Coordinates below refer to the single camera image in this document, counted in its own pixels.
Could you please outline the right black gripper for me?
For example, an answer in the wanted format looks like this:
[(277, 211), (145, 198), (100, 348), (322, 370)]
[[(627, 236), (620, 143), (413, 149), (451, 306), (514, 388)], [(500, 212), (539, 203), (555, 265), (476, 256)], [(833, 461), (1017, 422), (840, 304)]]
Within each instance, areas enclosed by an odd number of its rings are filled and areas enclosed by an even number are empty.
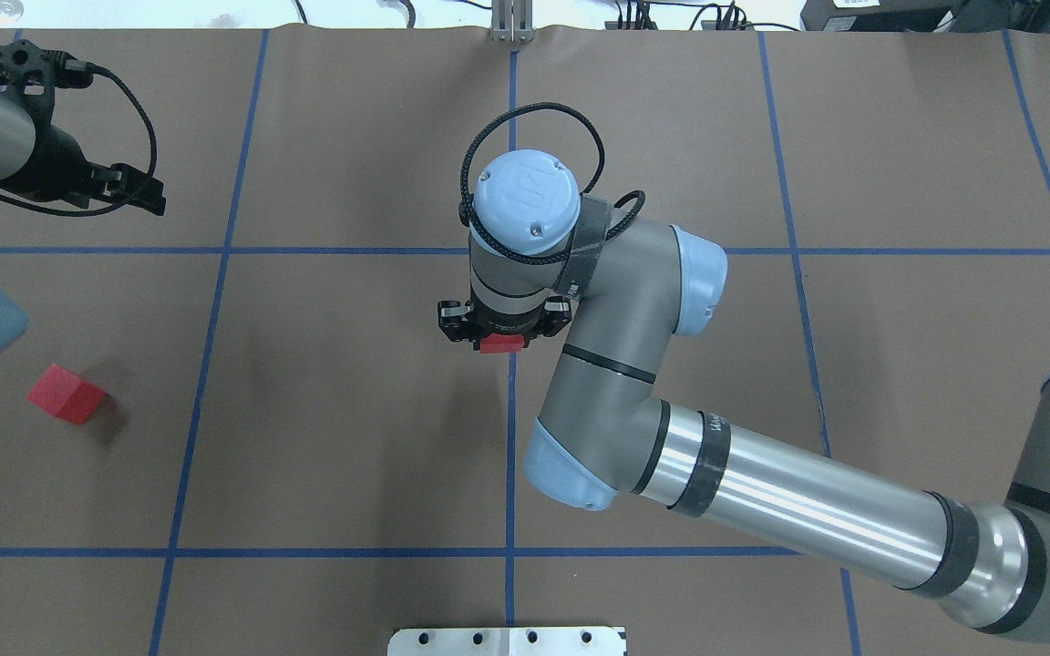
[(530, 342), (551, 339), (572, 320), (571, 300), (554, 295), (522, 314), (491, 310), (475, 296), (467, 302), (443, 300), (437, 303), (437, 327), (452, 342), (468, 342), (476, 350), (479, 339), (491, 333), (520, 333)]

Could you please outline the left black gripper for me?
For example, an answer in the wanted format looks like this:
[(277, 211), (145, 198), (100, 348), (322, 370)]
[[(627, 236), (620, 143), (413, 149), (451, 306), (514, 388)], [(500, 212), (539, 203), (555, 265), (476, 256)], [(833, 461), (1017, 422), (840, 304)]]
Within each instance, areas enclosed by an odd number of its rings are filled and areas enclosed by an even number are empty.
[(32, 202), (65, 202), (79, 209), (92, 200), (132, 205), (164, 216), (167, 202), (159, 179), (128, 163), (103, 167), (85, 158), (78, 141), (56, 126), (37, 134), (34, 152), (16, 174), (5, 179), (5, 190)]

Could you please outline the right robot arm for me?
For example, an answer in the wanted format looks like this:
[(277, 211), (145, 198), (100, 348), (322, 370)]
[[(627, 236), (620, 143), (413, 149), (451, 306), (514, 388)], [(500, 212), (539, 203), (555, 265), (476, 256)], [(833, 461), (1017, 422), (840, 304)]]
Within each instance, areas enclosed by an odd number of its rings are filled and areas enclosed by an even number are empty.
[(454, 342), (566, 333), (525, 475), (589, 511), (621, 493), (715, 520), (917, 597), (956, 622), (1050, 643), (1050, 375), (1004, 502), (908, 488), (655, 397), (668, 342), (701, 333), (726, 253), (674, 225), (629, 219), (533, 149), (461, 166), (470, 299), (442, 302)]

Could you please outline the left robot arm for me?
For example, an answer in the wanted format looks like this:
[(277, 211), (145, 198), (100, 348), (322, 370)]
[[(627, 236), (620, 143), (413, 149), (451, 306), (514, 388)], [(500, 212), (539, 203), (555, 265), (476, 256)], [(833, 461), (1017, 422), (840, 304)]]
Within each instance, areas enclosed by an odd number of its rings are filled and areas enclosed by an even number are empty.
[[(52, 124), (58, 88), (87, 87), (96, 77), (112, 82), (135, 108), (149, 137), (149, 165), (104, 166), (85, 158), (78, 141)], [(92, 219), (124, 207), (161, 216), (158, 133), (149, 113), (107, 67), (63, 51), (30, 64), (0, 64), (0, 202), (59, 219)], [(0, 288), (0, 353), (29, 325), (26, 312)]]

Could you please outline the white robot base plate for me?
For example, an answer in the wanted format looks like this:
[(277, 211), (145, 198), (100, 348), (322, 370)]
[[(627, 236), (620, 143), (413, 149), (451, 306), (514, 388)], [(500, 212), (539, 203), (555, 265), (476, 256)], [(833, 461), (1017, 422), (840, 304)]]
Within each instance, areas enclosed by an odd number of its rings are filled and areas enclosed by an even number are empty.
[(398, 630), (387, 655), (629, 655), (624, 628), (528, 626)]

